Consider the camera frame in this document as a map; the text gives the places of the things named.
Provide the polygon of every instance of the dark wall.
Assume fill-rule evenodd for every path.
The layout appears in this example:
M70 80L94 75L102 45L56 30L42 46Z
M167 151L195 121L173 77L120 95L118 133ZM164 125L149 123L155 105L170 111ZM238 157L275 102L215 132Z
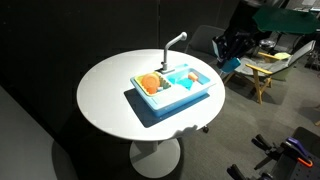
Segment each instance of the dark wall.
M89 125L76 89L92 66L129 50L162 49L182 31L190 40L201 24L226 28L238 1L161 0L160 8L159 2L1 1L1 84L53 137L78 138Z
M160 48L185 31L188 39L172 46L172 50L183 51L192 34L200 25L211 25L226 29L239 0L161 0Z

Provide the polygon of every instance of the toy sink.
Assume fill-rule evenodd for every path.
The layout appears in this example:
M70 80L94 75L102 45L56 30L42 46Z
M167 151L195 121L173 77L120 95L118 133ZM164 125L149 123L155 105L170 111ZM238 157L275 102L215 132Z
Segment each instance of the toy sink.
M175 71L167 74L151 73L159 77L162 89L159 92L150 94L142 85L141 80L145 74L132 77L130 81L157 117L205 95L215 84L201 71L187 64L176 66ZM191 80L190 74L195 75L197 79Z

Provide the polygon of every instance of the table leg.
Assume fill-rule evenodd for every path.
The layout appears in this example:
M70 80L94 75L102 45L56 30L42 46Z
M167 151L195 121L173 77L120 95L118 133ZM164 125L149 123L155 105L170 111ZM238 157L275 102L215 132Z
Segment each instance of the table leg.
M130 160L134 169L148 178L168 175L180 159L177 139L155 142L134 141L130 147Z

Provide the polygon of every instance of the white faucet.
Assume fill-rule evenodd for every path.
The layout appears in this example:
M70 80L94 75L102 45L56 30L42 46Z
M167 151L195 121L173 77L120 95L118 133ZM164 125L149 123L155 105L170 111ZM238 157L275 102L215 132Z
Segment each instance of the white faucet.
M172 39L170 42L168 42L168 44L165 46L164 48L164 59L163 62L161 62L162 64L162 69L161 69L161 73L162 74L166 74L168 72L174 71L174 69L170 69L168 68L168 63L167 63L167 51L169 49L170 46L172 46L173 44L175 44L176 42L178 42L179 40L181 41L185 41L187 39L187 33L182 32L179 36L177 36L176 38Z

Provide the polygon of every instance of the gray carpet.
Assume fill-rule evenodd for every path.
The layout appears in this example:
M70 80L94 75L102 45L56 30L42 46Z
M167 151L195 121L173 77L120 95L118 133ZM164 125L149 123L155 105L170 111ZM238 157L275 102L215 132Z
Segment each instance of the gray carpet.
M263 94L263 104L250 93L251 86L233 78L226 86L226 99L218 116L201 130L179 139L181 158L176 169L161 180L231 179L226 169L237 164L247 177L258 177L260 171L271 171L275 162L261 170L253 168L264 152L251 143L257 134L269 142L280 143L299 127L320 136L320 72L304 67L301 60L286 82L274 81ZM79 179L147 179L138 174L129 160L130 141L104 133L93 133L72 153Z
M233 78L226 85L226 100L219 115L209 124L210 131L198 131L182 138L184 164L181 179L231 179L226 169L237 164L247 177L271 171L274 162L255 171L264 153L251 143L257 134L269 142L280 143L302 126L320 135L320 72L304 67L305 59L292 69L286 82L273 81L256 102L252 87Z

